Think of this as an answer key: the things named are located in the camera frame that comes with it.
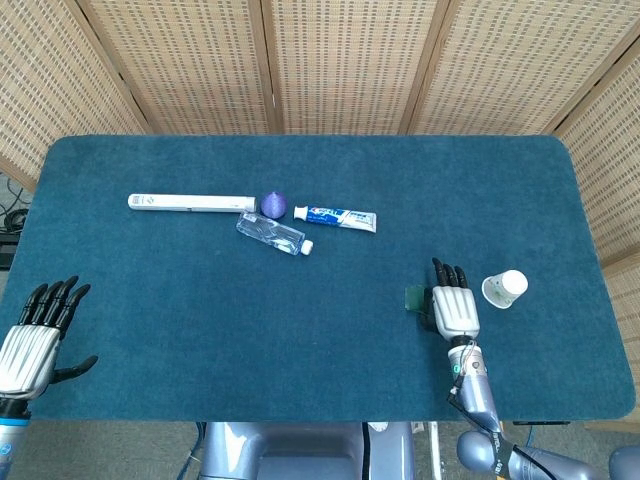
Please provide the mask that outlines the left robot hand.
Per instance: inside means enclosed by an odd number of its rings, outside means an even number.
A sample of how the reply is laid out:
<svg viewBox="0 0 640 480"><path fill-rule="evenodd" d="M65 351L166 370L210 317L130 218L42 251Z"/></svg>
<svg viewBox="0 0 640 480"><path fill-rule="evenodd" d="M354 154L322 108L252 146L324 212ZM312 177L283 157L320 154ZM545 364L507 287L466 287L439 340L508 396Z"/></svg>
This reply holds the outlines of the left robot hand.
<svg viewBox="0 0 640 480"><path fill-rule="evenodd" d="M98 361L96 355L68 368L56 366L80 301L91 286L77 286L78 278L41 284L27 298L17 324L1 346L1 398L30 401L41 396L49 385L77 378Z"/></svg>

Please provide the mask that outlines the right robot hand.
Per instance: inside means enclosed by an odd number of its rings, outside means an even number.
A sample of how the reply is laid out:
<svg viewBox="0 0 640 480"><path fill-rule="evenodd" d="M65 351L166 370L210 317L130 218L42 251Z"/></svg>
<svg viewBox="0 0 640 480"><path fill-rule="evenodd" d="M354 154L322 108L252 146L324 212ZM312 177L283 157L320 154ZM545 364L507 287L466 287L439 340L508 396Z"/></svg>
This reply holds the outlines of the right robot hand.
<svg viewBox="0 0 640 480"><path fill-rule="evenodd" d="M464 270L432 258L436 285L422 294L423 326L454 345L477 339L480 332L476 302Z"/></svg>

